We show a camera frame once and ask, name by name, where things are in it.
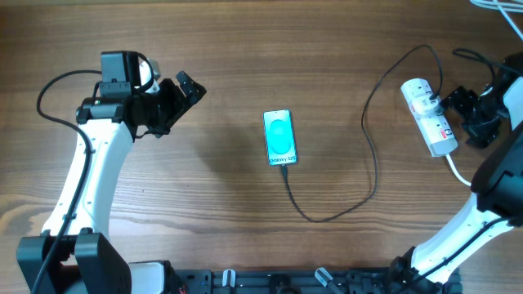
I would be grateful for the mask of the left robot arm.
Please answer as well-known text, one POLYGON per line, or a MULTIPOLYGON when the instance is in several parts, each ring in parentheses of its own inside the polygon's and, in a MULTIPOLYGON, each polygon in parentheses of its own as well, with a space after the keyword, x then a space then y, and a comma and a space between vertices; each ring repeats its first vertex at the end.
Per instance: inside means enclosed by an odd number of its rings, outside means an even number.
POLYGON ((187 73, 161 78, 140 52, 101 53, 101 80, 77 108, 78 140, 64 188, 16 259, 32 293, 185 293, 168 261, 126 262, 108 238, 114 192, 132 145, 166 136, 206 93, 187 73))

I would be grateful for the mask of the turquoise Galaxy S25 smartphone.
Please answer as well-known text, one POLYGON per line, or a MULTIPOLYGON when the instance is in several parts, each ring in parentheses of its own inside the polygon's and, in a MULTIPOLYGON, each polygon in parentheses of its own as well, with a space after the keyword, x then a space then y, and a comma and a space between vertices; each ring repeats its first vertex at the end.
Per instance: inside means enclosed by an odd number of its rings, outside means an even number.
POLYGON ((267 111, 262 118, 268 163, 271 166, 297 163, 297 147, 290 110, 267 111))

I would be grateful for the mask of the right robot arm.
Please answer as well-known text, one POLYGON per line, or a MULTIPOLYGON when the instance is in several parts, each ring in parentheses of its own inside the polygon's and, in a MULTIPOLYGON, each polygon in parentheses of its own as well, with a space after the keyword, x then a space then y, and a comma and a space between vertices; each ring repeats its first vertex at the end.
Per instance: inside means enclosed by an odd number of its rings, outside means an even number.
POLYGON ((479 96, 456 92, 445 105, 464 119, 464 129, 477 144, 483 131, 508 118, 506 140, 479 166, 463 208, 432 238, 398 256, 383 288, 387 293, 448 293, 454 271, 488 241, 522 225, 522 54, 501 62, 458 48, 453 54, 489 67, 492 80, 479 96))

